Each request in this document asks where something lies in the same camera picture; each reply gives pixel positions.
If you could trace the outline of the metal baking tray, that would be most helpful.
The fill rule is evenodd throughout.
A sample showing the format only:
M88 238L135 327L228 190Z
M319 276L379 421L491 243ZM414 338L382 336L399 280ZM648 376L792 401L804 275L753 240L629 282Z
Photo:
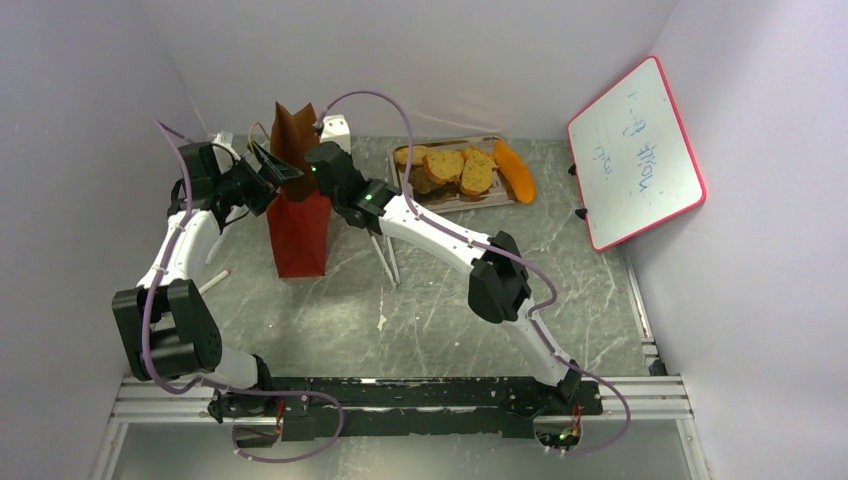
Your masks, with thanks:
M491 155L493 154L494 142L497 140L502 140L502 138L497 135L484 135L477 137L425 141L416 145L426 146L430 150L456 151L460 151L468 146L475 146ZM460 185L457 183L446 183L442 188L427 195L415 195L411 187L411 193L416 202L436 213L459 212L478 208L505 206L517 204L519 202L516 199L508 181L499 171L495 172L492 186L485 193L478 196L468 196L463 194L460 191Z

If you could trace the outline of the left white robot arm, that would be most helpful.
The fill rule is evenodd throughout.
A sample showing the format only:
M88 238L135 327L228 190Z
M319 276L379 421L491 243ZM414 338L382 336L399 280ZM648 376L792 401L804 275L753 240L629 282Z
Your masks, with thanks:
M236 388L237 403L261 416L273 409L277 388L264 380L260 359L224 346L196 279L215 245L235 222L234 211L263 214L280 188L302 170L262 147L253 167L220 143L177 147L182 176L171 190L167 233L148 272L119 291L112 312L133 376L179 378Z

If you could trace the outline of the speckled fake toast slice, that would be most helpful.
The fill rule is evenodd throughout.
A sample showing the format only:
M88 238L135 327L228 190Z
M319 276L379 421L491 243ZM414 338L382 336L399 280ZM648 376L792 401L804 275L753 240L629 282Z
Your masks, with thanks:
M485 193L493 184L496 162L489 156L477 155L465 160L460 178L460 191L468 196Z

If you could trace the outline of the yellow fake bread slice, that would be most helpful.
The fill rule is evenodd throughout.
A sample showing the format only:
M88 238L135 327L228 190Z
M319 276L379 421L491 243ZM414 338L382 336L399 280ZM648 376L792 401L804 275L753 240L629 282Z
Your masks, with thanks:
M480 150L479 148L477 148L475 146L468 146L466 148L461 149L460 154L461 154L461 156L463 157L464 160L468 160L468 159L470 159L474 156L477 156L477 155L488 156L488 153Z

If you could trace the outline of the brown fake bear cookie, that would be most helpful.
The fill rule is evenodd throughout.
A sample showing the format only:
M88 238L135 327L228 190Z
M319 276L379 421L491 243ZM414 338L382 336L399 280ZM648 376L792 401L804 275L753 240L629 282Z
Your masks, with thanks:
M428 177L423 166L411 169L408 183L415 195L427 195L443 187L443 184L439 184Z

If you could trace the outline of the tan fake bread roll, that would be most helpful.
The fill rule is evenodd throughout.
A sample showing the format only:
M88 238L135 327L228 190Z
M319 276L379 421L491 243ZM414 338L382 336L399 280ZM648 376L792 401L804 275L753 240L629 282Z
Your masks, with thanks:
M423 145L414 145L412 148L403 147L395 151L394 161L397 165L422 166L423 159L428 154L429 148Z

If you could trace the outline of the orange fake bread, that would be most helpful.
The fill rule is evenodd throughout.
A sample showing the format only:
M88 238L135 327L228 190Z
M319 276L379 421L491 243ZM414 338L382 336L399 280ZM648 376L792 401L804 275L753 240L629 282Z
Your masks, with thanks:
M522 204L533 203L537 190L534 177L525 161L503 140L494 142L493 155L516 199Z

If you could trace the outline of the red brown paper bag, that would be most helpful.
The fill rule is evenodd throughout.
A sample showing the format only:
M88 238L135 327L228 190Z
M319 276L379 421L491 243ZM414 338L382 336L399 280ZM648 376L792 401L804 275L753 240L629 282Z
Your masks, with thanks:
M270 153L303 171L281 189L265 217L277 274L280 278L320 277L326 272L330 200L321 196L307 152L319 144L317 116L308 103L290 112L275 104Z

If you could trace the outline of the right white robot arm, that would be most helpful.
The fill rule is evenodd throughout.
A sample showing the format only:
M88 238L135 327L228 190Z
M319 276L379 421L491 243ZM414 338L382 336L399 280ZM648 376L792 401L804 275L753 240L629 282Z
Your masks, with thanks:
M467 303L482 320L503 327L541 385L539 398L562 414L578 399L579 366L554 340L529 285L529 263L514 238L467 230L404 196L383 180L367 179L335 142L311 148L306 162L319 192L348 225L403 240L465 275Z

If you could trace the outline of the metal tongs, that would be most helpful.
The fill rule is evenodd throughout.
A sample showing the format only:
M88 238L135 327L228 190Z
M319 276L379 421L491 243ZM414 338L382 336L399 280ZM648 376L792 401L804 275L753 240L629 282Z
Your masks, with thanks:
M377 235L371 232L369 232L368 235L371 244L377 253L378 259L380 260L384 273L388 276L392 287L397 289L401 280L392 239L388 236Z

